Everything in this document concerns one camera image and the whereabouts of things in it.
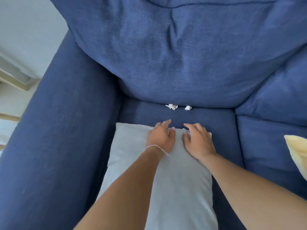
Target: blue fabric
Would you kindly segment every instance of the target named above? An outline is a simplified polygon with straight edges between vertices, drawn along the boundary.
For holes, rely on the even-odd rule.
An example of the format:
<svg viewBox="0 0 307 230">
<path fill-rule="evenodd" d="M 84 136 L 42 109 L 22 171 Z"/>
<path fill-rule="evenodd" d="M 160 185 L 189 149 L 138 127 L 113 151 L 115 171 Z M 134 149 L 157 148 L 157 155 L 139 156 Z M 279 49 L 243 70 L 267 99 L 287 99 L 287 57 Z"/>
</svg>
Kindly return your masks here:
<svg viewBox="0 0 307 230">
<path fill-rule="evenodd" d="M 118 121 L 155 126 L 156 123 L 168 119 L 172 120 L 170 127 L 176 128 L 184 128 L 184 123 L 201 123 L 212 133 L 212 140 L 219 154 L 243 167 L 236 117 L 230 109 L 193 108 L 186 111 L 183 107 L 179 107 L 177 110 L 170 110 L 165 105 L 126 97 Z M 220 230 L 245 229 L 215 180 L 213 180 L 213 208 Z"/>
<path fill-rule="evenodd" d="M 246 169 L 307 200 L 307 181 L 293 162 L 284 135 L 307 138 L 307 128 L 238 116 Z"/>
<path fill-rule="evenodd" d="M 236 114 L 307 127 L 307 47 L 270 76 Z"/>
<path fill-rule="evenodd" d="M 115 81 L 68 33 L 0 158 L 1 230 L 70 230 L 82 218 L 109 158 Z"/>
<path fill-rule="evenodd" d="M 307 0 L 51 0 L 76 43 L 142 101 L 241 104 L 307 43 Z"/>
</svg>

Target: person's right hand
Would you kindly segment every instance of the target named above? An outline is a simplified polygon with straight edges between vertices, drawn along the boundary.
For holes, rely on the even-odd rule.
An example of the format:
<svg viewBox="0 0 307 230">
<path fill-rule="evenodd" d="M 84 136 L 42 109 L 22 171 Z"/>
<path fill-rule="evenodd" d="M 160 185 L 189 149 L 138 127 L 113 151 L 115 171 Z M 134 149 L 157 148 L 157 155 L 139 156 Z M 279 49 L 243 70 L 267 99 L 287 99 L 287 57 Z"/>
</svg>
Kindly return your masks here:
<svg viewBox="0 0 307 230">
<path fill-rule="evenodd" d="M 211 135 L 199 123 L 184 124 L 190 130 L 191 138 L 185 132 L 183 133 L 183 143 L 189 154 L 200 162 L 205 160 L 207 155 L 217 154 L 211 140 Z"/>
</svg>

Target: person's right arm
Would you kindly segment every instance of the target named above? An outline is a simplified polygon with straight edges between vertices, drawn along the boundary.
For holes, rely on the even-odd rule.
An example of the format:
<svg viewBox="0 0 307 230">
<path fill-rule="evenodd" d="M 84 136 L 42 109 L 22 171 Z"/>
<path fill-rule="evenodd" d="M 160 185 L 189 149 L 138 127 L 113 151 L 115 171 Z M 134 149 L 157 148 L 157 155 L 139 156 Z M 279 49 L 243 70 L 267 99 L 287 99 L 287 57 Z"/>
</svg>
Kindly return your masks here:
<svg viewBox="0 0 307 230">
<path fill-rule="evenodd" d="M 218 155 L 199 123 L 185 126 L 186 150 L 210 170 L 247 230 L 307 229 L 306 200 Z"/>
</svg>

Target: person's left arm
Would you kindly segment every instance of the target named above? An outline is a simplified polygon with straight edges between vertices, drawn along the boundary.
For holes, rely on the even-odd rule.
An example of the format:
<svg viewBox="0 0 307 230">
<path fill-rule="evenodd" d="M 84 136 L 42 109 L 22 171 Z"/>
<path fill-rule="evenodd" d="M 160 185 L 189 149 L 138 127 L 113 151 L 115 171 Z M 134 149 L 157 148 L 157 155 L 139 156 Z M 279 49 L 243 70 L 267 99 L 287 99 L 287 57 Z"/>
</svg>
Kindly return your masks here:
<svg viewBox="0 0 307 230">
<path fill-rule="evenodd" d="M 158 145 L 170 152 L 175 129 L 168 133 L 171 120 L 157 123 L 148 134 L 146 147 Z M 147 148 L 139 158 L 102 194 L 74 230 L 144 230 L 154 176 L 163 152 Z"/>
</svg>

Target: pillow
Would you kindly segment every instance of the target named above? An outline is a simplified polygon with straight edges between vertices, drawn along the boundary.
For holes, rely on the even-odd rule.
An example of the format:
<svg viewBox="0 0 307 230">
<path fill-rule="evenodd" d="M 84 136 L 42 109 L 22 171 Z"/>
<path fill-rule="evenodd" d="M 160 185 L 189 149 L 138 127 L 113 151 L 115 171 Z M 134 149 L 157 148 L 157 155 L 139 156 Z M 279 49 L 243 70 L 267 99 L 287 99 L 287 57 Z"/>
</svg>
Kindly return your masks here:
<svg viewBox="0 0 307 230">
<path fill-rule="evenodd" d="M 285 135 L 284 137 L 292 160 L 307 180 L 307 139 L 296 135 Z"/>
<path fill-rule="evenodd" d="M 144 151 L 151 129 L 144 125 L 116 124 L 98 198 Z M 158 166 L 145 230 L 218 229 L 213 211 L 212 175 L 184 149 L 184 131 L 176 129 L 171 156 L 164 156 Z"/>
</svg>

